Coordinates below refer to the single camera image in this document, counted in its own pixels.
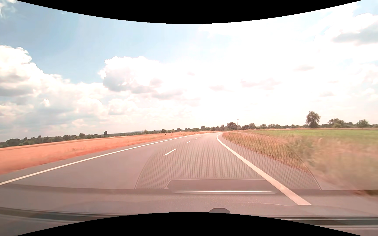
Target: dry grass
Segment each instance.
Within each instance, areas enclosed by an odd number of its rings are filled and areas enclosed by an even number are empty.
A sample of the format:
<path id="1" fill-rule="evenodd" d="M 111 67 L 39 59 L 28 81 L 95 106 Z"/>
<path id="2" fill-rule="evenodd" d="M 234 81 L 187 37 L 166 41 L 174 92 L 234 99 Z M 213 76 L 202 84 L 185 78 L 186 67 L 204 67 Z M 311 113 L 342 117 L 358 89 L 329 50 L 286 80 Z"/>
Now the dry grass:
<path id="1" fill-rule="evenodd" d="M 179 132 L 167 135 L 143 134 L 0 148 L 0 175 L 113 148 L 202 133 L 210 133 L 210 131 Z"/>
<path id="2" fill-rule="evenodd" d="M 339 186 L 378 189 L 378 129 L 243 131 L 224 138 L 293 167 L 298 156 L 314 175 Z"/>

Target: tree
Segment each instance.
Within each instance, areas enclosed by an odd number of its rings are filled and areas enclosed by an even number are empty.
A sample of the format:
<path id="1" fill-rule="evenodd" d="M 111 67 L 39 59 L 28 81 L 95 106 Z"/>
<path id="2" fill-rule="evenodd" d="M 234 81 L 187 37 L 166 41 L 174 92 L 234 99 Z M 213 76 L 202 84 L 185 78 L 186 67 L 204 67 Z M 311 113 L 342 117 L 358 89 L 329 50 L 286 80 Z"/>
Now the tree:
<path id="1" fill-rule="evenodd" d="M 48 136 L 44 137 L 42 143 L 50 143 L 50 138 Z"/>
<path id="2" fill-rule="evenodd" d="M 41 135 L 37 136 L 36 143 L 42 143 L 42 142 L 43 142 L 42 136 Z"/>
<path id="3" fill-rule="evenodd" d="M 338 118 L 335 119 L 330 119 L 328 121 L 329 126 L 333 126 L 334 128 L 343 128 L 345 127 L 345 122 L 344 120 L 339 120 Z"/>
<path id="4" fill-rule="evenodd" d="M 306 124 L 310 128 L 319 127 L 320 116 L 314 111 L 309 111 L 309 114 L 306 116 Z"/>
<path id="5" fill-rule="evenodd" d="M 12 146 L 18 146 L 20 144 L 20 140 L 19 139 L 9 139 L 9 140 L 6 141 L 6 143 L 10 147 L 12 147 Z"/>
<path id="6" fill-rule="evenodd" d="M 228 130 L 237 130 L 237 125 L 234 122 L 227 123 Z"/>
<path id="7" fill-rule="evenodd" d="M 368 124 L 368 121 L 366 120 L 359 120 L 356 124 L 357 127 L 359 128 L 365 128 L 365 127 L 368 127 L 369 124 Z"/>
<path id="8" fill-rule="evenodd" d="M 63 138 L 61 136 L 56 136 L 52 141 L 53 142 L 61 142 L 61 141 L 63 141 Z"/>

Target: black border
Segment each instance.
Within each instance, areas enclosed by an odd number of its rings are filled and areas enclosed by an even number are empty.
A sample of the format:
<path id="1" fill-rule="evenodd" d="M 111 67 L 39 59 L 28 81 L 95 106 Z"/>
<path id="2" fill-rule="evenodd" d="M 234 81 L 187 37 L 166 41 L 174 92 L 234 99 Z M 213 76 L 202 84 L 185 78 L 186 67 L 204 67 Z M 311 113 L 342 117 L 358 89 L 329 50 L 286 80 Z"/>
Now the black border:
<path id="1" fill-rule="evenodd" d="M 132 2 L 22 0 L 42 7 L 125 21 L 162 24 L 214 24 L 296 15 L 359 1 Z"/>

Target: dashed center line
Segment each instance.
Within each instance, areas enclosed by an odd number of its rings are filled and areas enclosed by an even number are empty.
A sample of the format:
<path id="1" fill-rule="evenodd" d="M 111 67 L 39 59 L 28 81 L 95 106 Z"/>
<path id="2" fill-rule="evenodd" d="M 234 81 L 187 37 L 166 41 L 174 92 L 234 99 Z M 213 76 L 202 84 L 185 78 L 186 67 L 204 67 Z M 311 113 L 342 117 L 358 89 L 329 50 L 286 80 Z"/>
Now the dashed center line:
<path id="1" fill-rule="evenodd" d="M 170 154 L 172 151 L 176 150 L 177 148 L 171 150 L 170 152 L 166 153 L 166 155 Z"/>

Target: windshield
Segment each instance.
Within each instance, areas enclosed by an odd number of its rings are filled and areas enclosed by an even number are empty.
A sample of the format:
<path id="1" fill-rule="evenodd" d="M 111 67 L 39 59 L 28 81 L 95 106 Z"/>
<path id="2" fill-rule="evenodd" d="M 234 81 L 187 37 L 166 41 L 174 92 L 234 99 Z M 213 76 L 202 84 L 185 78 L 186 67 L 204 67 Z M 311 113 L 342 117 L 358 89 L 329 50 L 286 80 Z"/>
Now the windshield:
<path id="1" fill-rule="evenodd" d="M 215 208 L 378 217 L 378 1 L 163 24 L 0 0 L 0 215 Z"/>

